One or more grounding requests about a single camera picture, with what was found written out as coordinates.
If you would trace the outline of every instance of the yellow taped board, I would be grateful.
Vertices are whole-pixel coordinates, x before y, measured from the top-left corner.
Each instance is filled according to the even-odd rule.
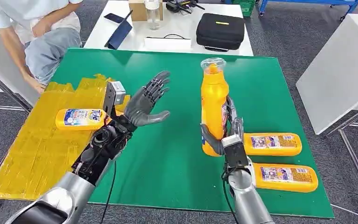
[[[83,78],[71,84],[51,82],[17,134],[0,167],[0,199],[35,200],[50,189],[87,145],[93,131],[62,131],[55,116],[63,108],[102,108],[106,79]]]

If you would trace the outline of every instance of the green cutting mat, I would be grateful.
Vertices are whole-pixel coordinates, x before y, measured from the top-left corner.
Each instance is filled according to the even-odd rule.
[[[52,81],[77,87],[82,77],[102,73],[123,83],[134,94],[155,74],[171,72],[171,90],[154,112],[171,111],[163,123],[138,128],[117,160],[110,203],[187,210],[229,211],[220,175],[224,159],[201,149],[200,62],[217,55],[69,49]],[[300,136],[302,152],[295,157],[253,156],[254,162],[299,164],[317,168],[276,58],[221,56],[245,132],[292,132]],[[113,166],[90,202],[105,203]],[[318,174],[311,193],[258,189],[272,214],[333,218]]]

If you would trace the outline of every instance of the black zippered case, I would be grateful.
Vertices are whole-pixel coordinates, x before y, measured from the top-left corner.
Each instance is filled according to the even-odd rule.
[[[197,44],[215,51],[237,50],[244,37],[243,18],[205,13],[197,27]]]

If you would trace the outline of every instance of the yellow bottle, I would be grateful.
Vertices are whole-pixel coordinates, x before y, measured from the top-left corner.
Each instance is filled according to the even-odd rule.
[[[312,192],[318,186],[315,171],[301,165],[253,163],[257,188]]]
[[[61,130],[97,130],[111,119],[102,109],[61,109],[55,117],[55,125]]]
[[[294,156],[301,152],[300,137],[293,133],[244,133],[247,155]]]
[[[201,123],[206,124],[216,139],[222,139],[227,128],[228,84],[223,75],[225,65],[226,61],[222,58],[208,58],[201,62],[204,70],[201,84]],[[203,138],[202,150],[207,155],[220,156]]]

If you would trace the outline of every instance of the bottle cap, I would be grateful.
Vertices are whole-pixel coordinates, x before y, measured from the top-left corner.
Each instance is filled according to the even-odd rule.
[[[160,7],[159,0],[145,0],[145,6],[149,10],[156,10]]]
[[[211,57],[201,62],[201,67],[205,74],[216,74],[223,71],[226,61],[220,57]]]

